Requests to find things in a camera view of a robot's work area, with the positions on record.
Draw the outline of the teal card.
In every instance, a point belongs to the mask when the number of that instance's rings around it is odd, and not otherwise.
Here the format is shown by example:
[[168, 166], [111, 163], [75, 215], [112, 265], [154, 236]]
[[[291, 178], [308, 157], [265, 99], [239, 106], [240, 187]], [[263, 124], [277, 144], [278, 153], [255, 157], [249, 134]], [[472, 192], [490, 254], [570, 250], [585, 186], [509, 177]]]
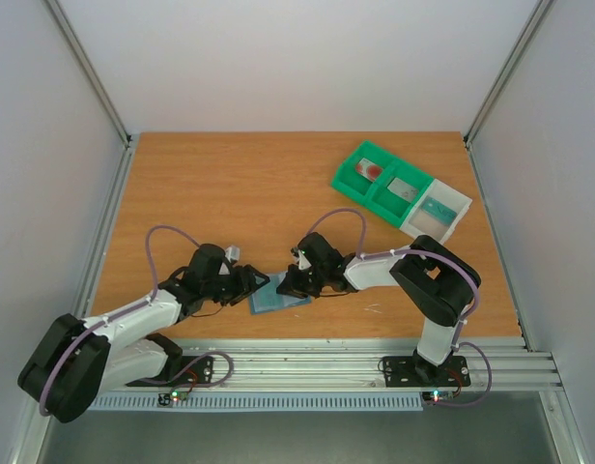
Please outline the teal card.
[[270, 283], [254, 294], [254, 307], [257, 312], [282, 309], [298, 303], [297, 299], [283, 297], [276, 293], [280, 280], [274, 276]]
[[433, 197], [427, 197], [423, 201], [421, 210], [446, 226], [449, 226], [457, 216], [455, 210], [449, 208]]

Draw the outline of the teal card holder wallet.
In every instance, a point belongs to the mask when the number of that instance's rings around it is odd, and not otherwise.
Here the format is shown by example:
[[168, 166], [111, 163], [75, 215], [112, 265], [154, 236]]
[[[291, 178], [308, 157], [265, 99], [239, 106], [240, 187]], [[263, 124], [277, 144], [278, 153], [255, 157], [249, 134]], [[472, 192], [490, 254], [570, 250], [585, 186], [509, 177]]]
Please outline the teal card holder wallet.
[[286, 272], [269, 274], [269, 283], [248, 297], [251, 315], [261, 315], [300, 305], [309, 305], [312, 298], [299, 299], [276, 292], [277, 287], [284, 279]]

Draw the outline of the red circle card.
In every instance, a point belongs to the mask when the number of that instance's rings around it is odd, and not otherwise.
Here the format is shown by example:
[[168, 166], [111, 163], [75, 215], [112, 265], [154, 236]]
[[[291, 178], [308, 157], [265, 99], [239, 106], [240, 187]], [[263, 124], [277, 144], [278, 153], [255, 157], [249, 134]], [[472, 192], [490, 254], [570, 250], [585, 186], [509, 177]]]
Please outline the red circle card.
[[367, 158], [362, 158], [354, 167], [355, 171], [370, 182], [375, 182], [383, 173], [383, 168]]

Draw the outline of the grey card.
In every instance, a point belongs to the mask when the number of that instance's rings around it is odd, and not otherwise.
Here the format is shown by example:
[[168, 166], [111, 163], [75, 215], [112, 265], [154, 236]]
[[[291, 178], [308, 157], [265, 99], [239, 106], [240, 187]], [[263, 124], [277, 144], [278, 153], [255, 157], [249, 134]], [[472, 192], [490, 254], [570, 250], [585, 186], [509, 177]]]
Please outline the grey card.
[[408, 184], [404, 180], [400, 178], [393, 178], [387, 186], [387, 189], [395, 194], [396, 196], [400, 197], [404, 201], [411, 203], [417, 194], [419, 193], [419, 189], [415, 188], [414, 186]]

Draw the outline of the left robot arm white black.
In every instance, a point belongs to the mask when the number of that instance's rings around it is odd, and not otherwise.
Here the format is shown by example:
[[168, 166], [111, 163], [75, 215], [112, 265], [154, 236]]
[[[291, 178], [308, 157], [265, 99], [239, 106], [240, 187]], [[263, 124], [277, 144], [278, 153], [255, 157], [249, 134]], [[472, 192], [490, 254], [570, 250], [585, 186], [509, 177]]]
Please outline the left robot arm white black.
[[183, 373], [183, 351], [160, 330], [193, 316], [205, 302], [236, 305], [269, 283], [238, 260], [235, 246], [203, 244], [187, 265], [131, 304], [85, 319], [58, 317], [18, 374], [18, 386], [42, 415], [67, 423], [104, 392], [132, 382], [174, 384]]

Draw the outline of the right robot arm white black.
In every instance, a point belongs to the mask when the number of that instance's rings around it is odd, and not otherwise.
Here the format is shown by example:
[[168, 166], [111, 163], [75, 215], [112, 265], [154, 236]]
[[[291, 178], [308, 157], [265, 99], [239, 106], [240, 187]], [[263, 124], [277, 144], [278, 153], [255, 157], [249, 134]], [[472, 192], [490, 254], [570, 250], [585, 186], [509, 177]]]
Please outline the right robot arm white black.
[[303, 300], [321, 298], [327, 287], [340, 294], [399, 287], [424, 316], [410, 375], [421, 386], [447, 375], [461, 326], [479, 303], [481, 277], [469, 264], [428, 235], [380, 253], [343, 255], [312, 232], [292, 254], [277, 294]]

